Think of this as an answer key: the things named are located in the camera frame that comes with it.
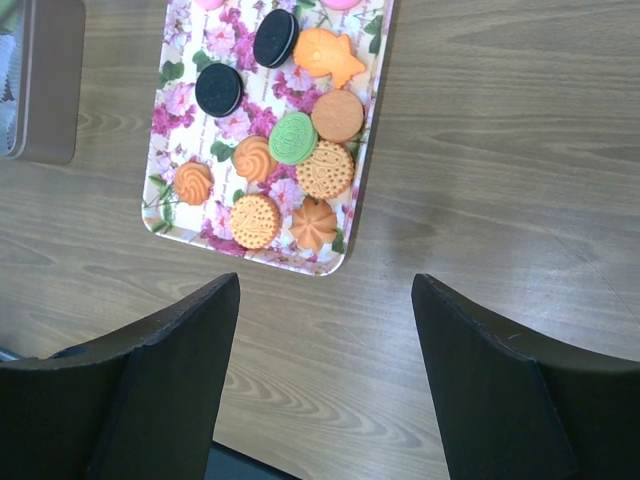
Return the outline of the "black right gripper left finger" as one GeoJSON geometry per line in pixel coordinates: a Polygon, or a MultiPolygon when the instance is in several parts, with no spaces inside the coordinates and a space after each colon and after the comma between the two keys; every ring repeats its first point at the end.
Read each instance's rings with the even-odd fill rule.
{"type": "Polygon", "coordinates": [[[5,479],[200,479],[239,312],[236,274],[46,359],[1,365],[5,479]]]}

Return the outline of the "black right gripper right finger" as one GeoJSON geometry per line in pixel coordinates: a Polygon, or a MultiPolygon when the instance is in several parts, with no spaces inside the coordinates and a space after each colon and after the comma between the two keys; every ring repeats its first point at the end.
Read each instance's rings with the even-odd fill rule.
{"type": "Polygon", "coordinates": [[[639,365],[543,335],[419,274],[412,304],[454,479],[635,479],[639,365]]]}

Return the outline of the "black sandwich cookie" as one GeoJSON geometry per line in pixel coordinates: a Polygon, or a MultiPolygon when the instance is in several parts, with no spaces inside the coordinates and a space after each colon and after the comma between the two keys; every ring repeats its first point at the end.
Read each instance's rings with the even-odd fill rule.
{"type": "Polygon", "coordinates": [[[283,9],[265,16],[256,32],[253,54],[256,62],[266,68],[280,67],[291,56],[300,27],[297,18],[283,9]]]}
{"type": "Polygon", "coordinates": [[[195,85],[199,107],[216,118],[232,114],[240,105],[243,93],[244,85],[240,74],[222,63],[207,66],[195,85]]]}

